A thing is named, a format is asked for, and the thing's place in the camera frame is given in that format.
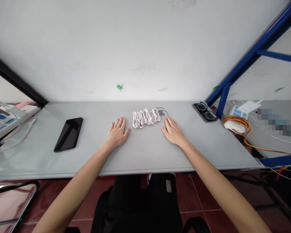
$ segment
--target red wire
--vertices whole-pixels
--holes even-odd
[[[279,178],[280,178],[280,174],[281,174],[281,172],[282,172],[285,168],[286,168],[285,166],[282,166],[282,167],[281,167],[281,169],[278,171],[278,174],[277,174],[277,177],[276,177],[275,181],[279,180]]]

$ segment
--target desk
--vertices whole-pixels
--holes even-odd
[[[17,146],[0,153],[0,180],[73,177],[107,137],[112,121],[126,118],[127,141],[108,157],[100,175],[155,172],[190,172],[194,168],[184,152],[161,132],[164,121],[132,128],[132,112],[163,107],[182,128],[187,139],[218,169],[261,168],[221,121],[206,123],[193,102],[81,102],[49,103],[37,115],[32,130]],[[54,153],[67,119],[83,118],[76,148]],[[25,126],[5,146],[13,145]]]

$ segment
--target floor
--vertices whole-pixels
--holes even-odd
[[[232,175],[239,174],[238,171],[230,171],[228,173]],[[99,177],[97,179],[80,209],[73,217],[70,226],[79,227],[82,233],[90,232],[97,200],[100,194],[114,183],[114,179],[114,176]],[[40,181],[39,193],[27,212],[18,232],[32,232],[44,212],[68,182],[69,180]],[[176,173],[176,183],[183,224],[190,217],[200,216],[208,224],[212,233],[237,232],[196,173]],[[239,181],[233,181],[232,183],[253,206],[272,203],[272,200],[263,188]],[[143,175],[141,187],[146,188],[146,186],[146,175]],[[258,213],[273,233],[291,233],[291,221],[280,209],[260,210]]]

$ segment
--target green mark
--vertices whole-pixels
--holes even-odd
[[[286,88],[286,87],[280,87],[280,88],[276,89],[275,92],[279,92],[280,90],[282,90],[284,88]]]
[[[123,84],[122,84],[122,86],[121,85],[117,85],[116,88],[119,89],[120,91],[122,91],[123,90]]]

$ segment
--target smartphone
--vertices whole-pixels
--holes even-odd
[[[76,147],[82,121],[83,118],[81,117],[66,121],[56,143],[54,152],[69,150]]]

